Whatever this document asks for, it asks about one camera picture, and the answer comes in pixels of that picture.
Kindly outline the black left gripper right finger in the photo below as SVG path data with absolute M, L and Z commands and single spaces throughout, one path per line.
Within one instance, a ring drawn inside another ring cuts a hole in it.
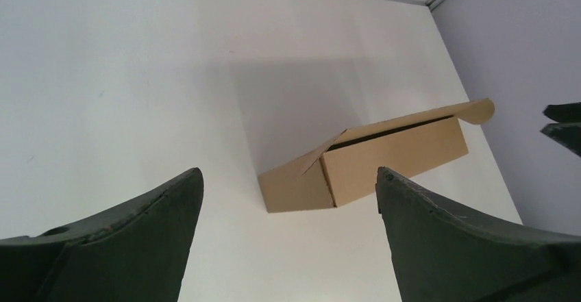
M 579 301 L 580 238 L 526 227 L 378 169 L 403 301 Z

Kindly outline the brown cardboard box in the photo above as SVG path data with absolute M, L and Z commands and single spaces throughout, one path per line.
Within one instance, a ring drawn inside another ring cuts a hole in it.
M 461 122 L 491 119 L 490 99 L 345 129 L 317 148 L 258 176 L 267 212 L 337 208 L 374 192 L 380 167 L 414 177 L 468 154 Z

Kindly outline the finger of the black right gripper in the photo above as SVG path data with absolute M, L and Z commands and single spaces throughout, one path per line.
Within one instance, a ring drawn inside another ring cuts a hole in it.
M 541 133 L 577 156 L 581 156 L 580 122 L 547 124 L 542 128 Z
M 548 105 L 543 114 L 557 123 L 577 123 L 581 117 L 581 103 Z

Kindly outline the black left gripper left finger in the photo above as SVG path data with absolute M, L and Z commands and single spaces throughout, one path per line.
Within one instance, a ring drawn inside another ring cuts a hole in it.
M 82 220 L 3 239 L 1 300 L 178 300 L 203 192 L 191 168 Z

